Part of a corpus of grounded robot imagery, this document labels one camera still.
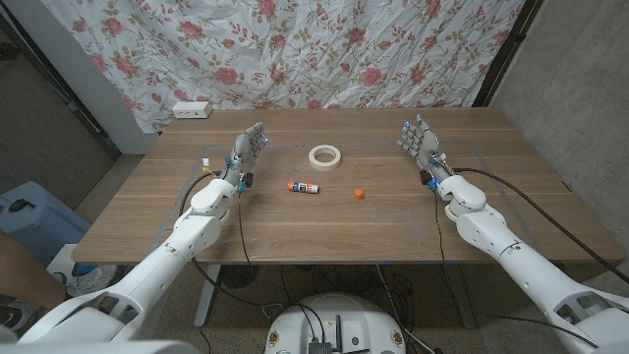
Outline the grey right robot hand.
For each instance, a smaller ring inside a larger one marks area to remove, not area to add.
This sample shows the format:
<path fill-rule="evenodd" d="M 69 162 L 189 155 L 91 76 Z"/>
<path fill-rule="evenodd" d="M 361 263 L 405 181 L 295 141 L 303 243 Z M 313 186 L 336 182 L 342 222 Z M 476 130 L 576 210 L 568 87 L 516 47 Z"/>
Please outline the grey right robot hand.
<path fill-rule="evenodd" d="M 415 159 L 420 169 L 422 184 L 435 192 L 441 182 L 451 177 L 454 172 L 447 165 L 446 155 L 440 149 L 438 137 L 427 121 L 420 113 L 416 119 L 416 124 L 409 121 L 404 124 L 397 145 Z"/>

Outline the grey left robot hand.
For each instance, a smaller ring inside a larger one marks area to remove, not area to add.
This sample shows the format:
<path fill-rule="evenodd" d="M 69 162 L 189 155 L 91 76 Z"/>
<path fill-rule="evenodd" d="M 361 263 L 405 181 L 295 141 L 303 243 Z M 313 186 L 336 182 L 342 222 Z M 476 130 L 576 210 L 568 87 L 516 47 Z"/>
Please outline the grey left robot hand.
<path fill-rule="evenodd" d="M 232 184 L 238 192 L 249 188 L 252 185 L 257 157 L 267 144 L 268 137 L 262 122 L 246 129 L 236 138 L 220 178 Z"/>

